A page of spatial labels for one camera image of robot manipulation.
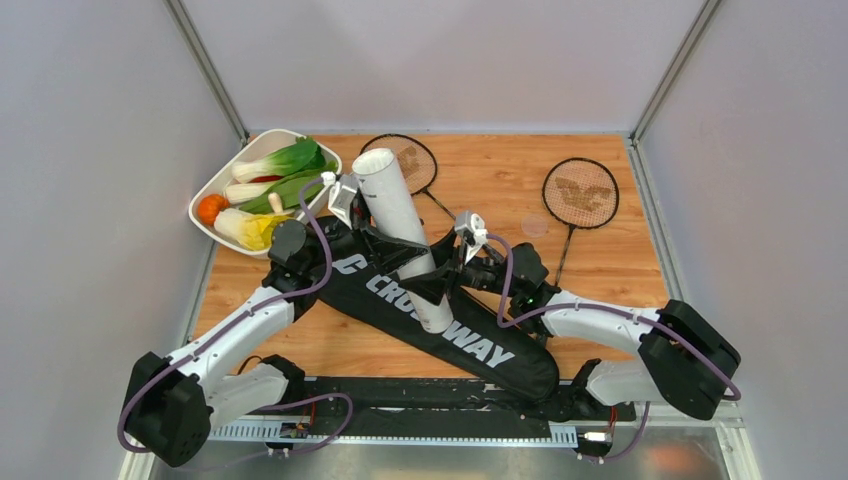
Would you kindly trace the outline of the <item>white shuttlecock tube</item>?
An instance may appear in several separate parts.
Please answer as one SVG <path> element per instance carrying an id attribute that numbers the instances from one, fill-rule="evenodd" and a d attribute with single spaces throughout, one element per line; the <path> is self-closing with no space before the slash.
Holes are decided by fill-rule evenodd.
<path id="1" fill-rule="evenodd" d="M 360 154 L 352 164 L 352 171 L 377 230 L 389 237 L 427 244 L 399 161 L 391 149 L 375 148 Z M 425 331 L 440 334 L 453 322 L 446 297 L 434 304 L 412 291 L 407 294 Z"/>

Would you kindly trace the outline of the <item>black badminton racket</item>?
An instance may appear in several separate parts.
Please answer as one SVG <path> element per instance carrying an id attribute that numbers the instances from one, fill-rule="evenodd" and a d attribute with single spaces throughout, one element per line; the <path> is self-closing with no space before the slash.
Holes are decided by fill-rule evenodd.
<path id="1" fill-rule="evenodd" d="M 568 228 L 555 275 L 554 285 L 559 286 L 574 232 L 608 224 L 618 211 L 620 190 L 605 165 L 589 158 L 572 157 L 549 170 L 541 195 L 548 213 Z"/>
<path id="2" fill-rule="evenodd" d="M 411 195 L 426 195 L 452 219 L 455 218 L 455 215 L 430 192 L 438 174 L 438 164 L 435 155 L 425 144 L 408 135 L 385 133 L 367 141 L 360 154 L 377 148 L 388 148 L 395 153 Z"/>

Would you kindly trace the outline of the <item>clear round tube lid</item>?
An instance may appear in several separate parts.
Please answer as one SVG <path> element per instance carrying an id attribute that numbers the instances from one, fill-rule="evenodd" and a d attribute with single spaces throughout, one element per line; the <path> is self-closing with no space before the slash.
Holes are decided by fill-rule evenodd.
<path id="1" fill-rule="evenodd" d="M 522 232 L 530 238 L 544 237 L 549 231 L 547 218 L 538 214 L 528 214 L 520 222 Z"/>

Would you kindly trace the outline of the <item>black Crossway racket bag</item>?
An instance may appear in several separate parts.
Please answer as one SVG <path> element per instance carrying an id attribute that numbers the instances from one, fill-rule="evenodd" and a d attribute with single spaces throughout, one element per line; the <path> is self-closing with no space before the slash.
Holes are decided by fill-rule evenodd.
<path id="1" fill-rule="evenodd" d="M 318 293 L 321 302 L 525 400 L 542 401 L 559 386 L 551 353 L 517 328 L 500 328 L 496 313 L 464 291 L 450 298 L 453 321 L 446 330 L 426 332 L 394 279 L 380 274 L 361 251 L 343 250 L 350 229 L 332 216 L 318 223 L 333 259 L 332 276 Z"/>

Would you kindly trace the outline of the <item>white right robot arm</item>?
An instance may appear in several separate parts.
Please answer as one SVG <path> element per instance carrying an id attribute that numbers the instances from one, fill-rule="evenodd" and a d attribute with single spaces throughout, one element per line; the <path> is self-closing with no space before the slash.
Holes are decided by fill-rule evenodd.
<path id="1" fill-rule="evenodd" d="M 733 376 L 738 351 L 693 306 L 672 299 L 661 307 L 633 307 L 581 297 L 548 282 L 548 270 L 530 243 L 454 232 L 448 256 L 432 271 L 401 285 L 429 304 L 459 287 L 499 296 L 495 324 L 528 326 L 547 337 L 582 338 L 632 355 L 582 368 L 570 392 L 573 410 L 595 418 L 619 403 L 664 402 L 697 420 L 713 418 L 723 401 L 738 401 Z"/>

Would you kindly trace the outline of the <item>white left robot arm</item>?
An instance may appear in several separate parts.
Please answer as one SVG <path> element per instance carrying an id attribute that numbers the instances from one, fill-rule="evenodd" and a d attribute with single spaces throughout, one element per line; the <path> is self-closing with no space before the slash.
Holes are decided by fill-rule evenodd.
<path id="1" fill-rule="evenodd" d="M 327 220 L 285 220 L 271 231 L 271 269 L 235 312 L 198 339 L 165 356 L 148 352 L 133 365 L 117 437 L 134 453 L 152 453 L 179 468 L 210 433 L 252 412 L 293 414 L 330 394 L 306 397 L 304 373 L 279 356 L 232 374 L 236 364 L 270 336 L 299 320 L 329 284 L 345 249 L 372 257 L 394 272 L 428 253 L 413 228 L 390 230 L 384 220 L 357 216 L 349 235 L 334 242 Z"/>

